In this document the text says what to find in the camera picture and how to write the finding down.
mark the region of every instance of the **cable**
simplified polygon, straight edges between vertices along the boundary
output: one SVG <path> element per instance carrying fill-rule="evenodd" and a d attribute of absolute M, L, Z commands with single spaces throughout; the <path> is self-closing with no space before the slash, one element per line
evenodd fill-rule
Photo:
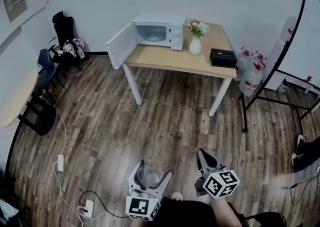
<path fill-rule="evenodd" d="M 78 209 L 82 209 L 83 211 L 88 212 L 84 206 L 78 205 L 78 206 L 76 207 L 76 212 L 78 213 L 78 216 L 79 216 L 79 217 L 82 216 L 82 217 L 85 217 L 85 218 L 88 218 L 88 219 L 93 219 L 93 220 L 94 220 L 94 219 L 97 219 L 97 218 L 99 218 L 100 216 L 108 213 L 108 212 L 103 212 L 103 213 L 99 214 L 99 215 L 96 216 L 96 217 L 88 217 L 88 216 L 80 213 L 80 212 L 78 211 Z M 111 226 L 114 225 L 114 223 L 115 223 L 115 218 L 114 218 L 114 216 L 111 215 L 111 217 L 112 217 L 112 223 L 111 223 L 108 227 L 111 227 Z"/>
<path fill-rule="evenodd" d="M 59 178 L 58 178 L 58 176 L 57 176 L 57 173 L 56 173 L 56 171 L 55 171 L 55 165 L 58 163 L 58 161 L 56 161 L 54 164 L 53 164 L 53 166 L 52 166 L 52 168 L 53 168 L 53 172 L 54 172 L 54 175 L 55 175 L 55 178 L 56 178 L 56 180 L 58 181 L 58 183 L 59 183 L 59 186 L 60 186 L 60 195 L 61 195 L 61 198 L 62 198 L 62 200 L 75 212 L 75 214 L 78 216 L 78 218 L 79 218 L 79 220 L 80 220 L 80 222 L 81 222 L 81 227 L 84 227 L 84 226 L 89 226 L 89 227 L 92 227 L 90 224 L 88 224 L 88 223 L 86 223 L 86 222 L 84 222 L 82 219 L 81 219 L 81 217 L 78 215 L 78 212 L 64 199 L 64 197 L 62 196 L 62 187 L 61 187 L 61 182 L 60 182 L 60 180 L 59 180 Z"/>
<path fill-rule="evenodd" d="M 43 98 L 46 100 L 46 102 L 47 102 L 50 106 L 54 107 L 54 108 L 58 111 L 58 113 L 60 113 L 61 120 L 62 120 L 62 123 L 63 123 L 63 125 L 64 125 L 64 146 L 63 146 L 63 148 L 62 148 L 62 150 L 61 150 L 61 153 L 60 153 L 60 154 L 63 154 L 64 149 L 65 149 L 65 147 L 66 147 L 66 143 L 67 143 L 67 128 L 66 128 L 66 124 L 65 124 L 64 118 L 62 117 L 62 114 L 61 114 L 60 110 L 58 110 L 58 108 L 57 108 L 56 106 L 51 105 L 50 102 L 48 102 L 48 100 L 47 100 L 44 96 L 43 96 Z"/>
<path fill-rule="evenodd" d="M 219 37 L 219 38 L 223 38 L 226 42 L 229 42 L 229 40 L 227 40 L 225 37 L 220 36 L 220 35 L 217 35 L 217 34 L 214 34 L 214 33 L 211 32 L 210 30 L 209 30 L 209 32 L 210 32 L 212 35 L 217 36 L 217 37 Z"/>
<path fill-rule="evenodd" d="M 113 217 L 117 217 L 117 218 L 128 218 L 128 217 L 129 217 L 129 216 L 117 216 L 117 215 L 111 213 L 111 212 L 106 208 L 105 204 L 102 202 L 102 200 L 101 200 L 101 198 L 99 197 L 99 195 L 98 195 L 97 193 L 95 193 L 93 190 L 86 190 L 84 193 L 82 193 L 82 195 L 80 196 L 79 201 L 78 201 L 79 206 L 80 206 L 80 204 L 81 204 L 81 199 L 82 199 L 83 195 L 85 195 L 86 193 L 93 193 L 93 194 L 95 194 L 95 195 L 97 196 L 97 198 L 100 200 L 100 202 L 101 202 L 103 208 L 105 209 L 105 211 L 107 211 L 107 212 L 108 212 L 110 215 L 112 215 Z"/>
<path fill-rule="evenodd" d="M 47 10 L 46 10 L 46 5 L 45 5 L 44 0 L 41 0 L 41 1 L 42 1 L 43 8 L 44 8 L 45 19 L 46 19 L 46 21 L 47 21 L 47 23 L 48 23 L 48 26 L 49 26 L 49 31 L 50 31 L 50 33 L 51 33 L 53 43 L 55 43 L 55 36 L 52 34 L 52 31 L 51 31 L 51 28 L 50 28 L 50 23 L 49 23 L 49 19 L 48 19 L 48 15 L 47 15 Z"/>
<path fill-rule="evenodd" d="M 317 189 L 317 186 L 320 186 L 320 183 L 317 183 L 317 179 L 314 179 L 314 190 L 316 194 L 319 194 L 319 190 Z"/>
<path fill-rule="evenodd" d="M 305 181 L 296 183 L 296 184 L 294 184 L 294 185 L 292 185 L 292 186 L 290 187 L 290 197 L 291 197 L 291 204 L 292 204 L 292 205 L 295 206 L 295 205 L 297 205 L 297 204 L 300 202 L 300 200 L 302 199 L 302 196 L 304 195 L 304 192 L 305 192 L 305 190 L 306 190 L 306 188 L 307 188 L 308 183 L 310 183 L 312 180 L 315 180 L 315 179 L 316 179 L 317 177 L 319 177 L 319 176 L 320 176 L 320 174 L 318 174 L 318 175 L 316 175 L 316 176 L 314 176 L 314 177 L 312 177 L 312 178 L 310 178 L 310 179 L 308 179 L 308 180 L 305 180 Z M 301 184 L 305 183 L 305 182 L 307 182 L 307 183 L 305 184 L 305 186 L 304 186 L 304 188 L 303 188 L 303 191 L 302 191 L 302 194 L 301 194 L 299 200 L 298 200 L 296 203 L 294 203 L 294 202 L 293 202 L 293 198 L 292 198 L 292 189 L 295 188 L 295 187 L 297 187 L 298 185 L 301 185 Z"/>

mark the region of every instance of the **plastic water bottle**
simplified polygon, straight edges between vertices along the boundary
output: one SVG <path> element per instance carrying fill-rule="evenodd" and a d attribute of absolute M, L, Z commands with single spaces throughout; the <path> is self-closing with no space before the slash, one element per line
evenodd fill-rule
<path fill-rule="evenodd" d="M 241 80 L 249 64 L 251 63 L 251 56 L 254 54 L 254 53 L 250 53 L 249 50 L 246 50 L 244 46 L 241 48 L 241 50 L 242 52 L 237 53 L 237 56 L 236 56 L 238 59 L 235 65 L 236 81 Z"/>
<path fill-rule="evenodd" d="M 239 84 L 240 91 L 246 96 L 251 96 L 257 86 L 260 84 L 263 72 L 262 70 L 266 67 L 266 65 L 260 61 L 258 64 L 253 64 L 253 68 L 249 68 L 244 75 Z"/>
<path fill-rule="evenodd" d="M 254 68 L 255 66 L 253 64 L 258 64 L 259 62 L 263 62 L 264 64 L 266 64 L 267 62 L 267 57 L 265 57 L 262 53 L 259 53 L 258 51 L 255 52 L 255 55 L 251 58 L 251 64 L 250 67 Z"/>

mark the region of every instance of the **white table leg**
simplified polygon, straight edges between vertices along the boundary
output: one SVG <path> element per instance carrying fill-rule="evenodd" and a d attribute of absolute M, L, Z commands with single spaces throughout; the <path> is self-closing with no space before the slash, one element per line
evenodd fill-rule
<path fill-rule="evenodd" d="M 222 98 L 224 97 L 224 95 L 229 87 L 231 79 L 232 78 L 228 77 L 223 80 L 223 83 L 218 91 L 218 94 L 216 95 L 216 98 L 211 106 L 211 109 L 209 110 L 209 117 L 212 117 L 215 114 Z"/>
<path fill-rule="evenodd" d="M 133 96 L 134 96 L 134 99 L 135 99 L 135 101 L 136 101 L 136 104 L 137 104 L 137 105 L 141 105 L 141 104 L 142 104 L 142 100 L 141 100 L 141 97 L 140 97 L 140 94 L 139 94 L 139 90 L 138 90 L 138 87 L 137 87 L 137 83 L 136 83 L 136 81 L 135 81 L 135 76 L 134 76 L 134 74 L 132 73 L 132 71 L 131 71 L 131 69 L 129 68 L 128 65 L 126 65 L 125 63 L 123 63 L 122 66 L 123 66 L 123 69 L 124 69 L 126 78 L 128 79 L 128 82 L 129 82 L 131 91 L 132 91 Z"/>

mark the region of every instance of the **clear glass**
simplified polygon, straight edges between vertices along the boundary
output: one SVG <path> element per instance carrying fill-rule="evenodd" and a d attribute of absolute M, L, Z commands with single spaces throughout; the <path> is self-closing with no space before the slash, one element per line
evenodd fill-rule
<path fill-rule="evenodd" d="M 141 165 L 137 173 L 139 181 L 147 188 L 156 187 L 164 176 L 161 167 L 154 162 Z"/>
<path fill-rule="evenodd" d="M 166 26 L 136 25 L 139 36 L 149 42 L 160 42 L 167 39 Z"/>

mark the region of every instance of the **open microwave door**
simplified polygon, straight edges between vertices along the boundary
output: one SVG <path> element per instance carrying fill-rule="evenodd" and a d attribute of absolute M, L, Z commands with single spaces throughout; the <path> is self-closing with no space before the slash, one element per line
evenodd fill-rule
<path fill-rule="evenodd" d="M 105 43 L 113 68 L 118 69 L 136 48 L 138 43 L 135 29 L 135 24 L 129 23 Z"/>

